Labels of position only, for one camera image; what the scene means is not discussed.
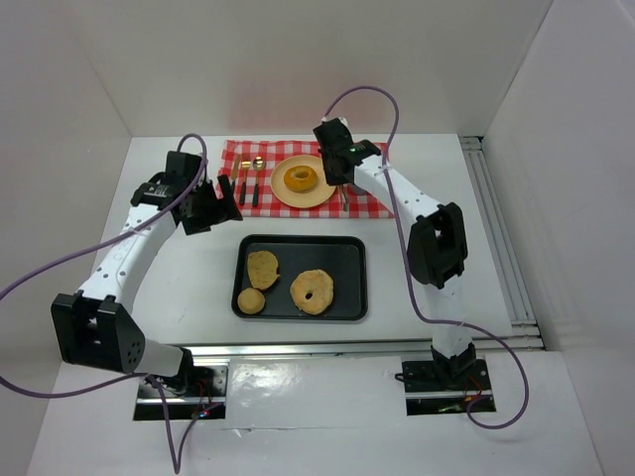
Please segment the metal tongs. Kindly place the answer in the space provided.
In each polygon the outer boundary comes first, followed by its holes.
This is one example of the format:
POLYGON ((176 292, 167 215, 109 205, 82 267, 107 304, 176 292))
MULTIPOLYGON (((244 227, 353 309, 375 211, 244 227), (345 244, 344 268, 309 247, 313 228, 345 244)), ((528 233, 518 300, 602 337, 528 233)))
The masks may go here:
POLYGON ((345 185, 341 184, 338 187, 338 190, 342 199, 342 210, 345 212, 348 212, 349 211, 349 197, 348 197, 348 193, 346 191, 345 185))

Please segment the orange glazed donut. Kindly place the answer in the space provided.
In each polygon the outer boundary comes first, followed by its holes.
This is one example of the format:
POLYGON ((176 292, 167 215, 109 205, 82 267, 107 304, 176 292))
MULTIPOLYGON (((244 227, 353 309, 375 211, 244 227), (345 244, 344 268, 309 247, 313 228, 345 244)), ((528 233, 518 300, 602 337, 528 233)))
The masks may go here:
POLYGON ((294 166, 289 168, 283 177, 285 186, 293 192, 306 192, 318 183, 316 171, 309 166, 294 166))

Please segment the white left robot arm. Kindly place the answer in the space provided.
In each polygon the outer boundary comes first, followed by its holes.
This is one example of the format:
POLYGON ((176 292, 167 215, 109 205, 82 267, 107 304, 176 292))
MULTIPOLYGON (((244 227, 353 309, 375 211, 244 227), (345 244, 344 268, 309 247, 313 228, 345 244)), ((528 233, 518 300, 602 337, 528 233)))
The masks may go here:
POLYGON ((191 352, 149 339, 132 317, 145 276, 178 228, 192 235, 241 217, 227 176, 202 178, 192 191, 188 184, 166 173, 142 183, 117 243, 74 294, 54 299, 51 313, 65 362, 153 375, 177 391, 193 385, 198 371, 191 352))

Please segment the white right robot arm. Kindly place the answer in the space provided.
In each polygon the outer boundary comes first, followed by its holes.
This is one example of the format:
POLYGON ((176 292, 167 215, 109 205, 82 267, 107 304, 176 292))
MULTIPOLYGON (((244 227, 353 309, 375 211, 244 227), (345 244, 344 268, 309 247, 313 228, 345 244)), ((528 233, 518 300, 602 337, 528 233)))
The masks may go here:
POLYGON ((464 324, 461 275, 467 246, 461 209, 453 202, 443 205, 417 189, 367 140, 318 143, 328 182, 354 184, 394 214, 407 277, 423 287, 430 307, 422 320, 434 327, 435 373, 444 383, 453 381, 475 361, 464 324))

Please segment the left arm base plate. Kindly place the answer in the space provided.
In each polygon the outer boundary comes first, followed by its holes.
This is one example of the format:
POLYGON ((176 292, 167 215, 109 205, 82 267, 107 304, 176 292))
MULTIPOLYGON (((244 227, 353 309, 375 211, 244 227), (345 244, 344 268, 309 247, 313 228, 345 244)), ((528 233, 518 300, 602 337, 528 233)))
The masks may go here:
MULTIPOLYGON (((225 419, 228 371, 226 365, 200 369, 194 383, 181 390, 169 387, 159 379, 170 419, 188 420, 194 416, 203 420, 225 419)), ((163 418, 159 390, 150 382, 142 381, 138 387, 133 420, 157 421, 163 418)))

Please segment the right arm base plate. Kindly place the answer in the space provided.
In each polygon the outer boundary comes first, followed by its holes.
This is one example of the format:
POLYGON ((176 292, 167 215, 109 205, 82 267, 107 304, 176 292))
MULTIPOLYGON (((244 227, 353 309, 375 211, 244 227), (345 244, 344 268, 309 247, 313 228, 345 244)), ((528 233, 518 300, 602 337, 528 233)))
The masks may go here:
POLYGON ((408 416, 464 414, 469 404, 473 404, 474 413, 496 410, 483 359, 449 382, 435 373, 432 361, 405 361, 395 379, 404 387, 408 416))

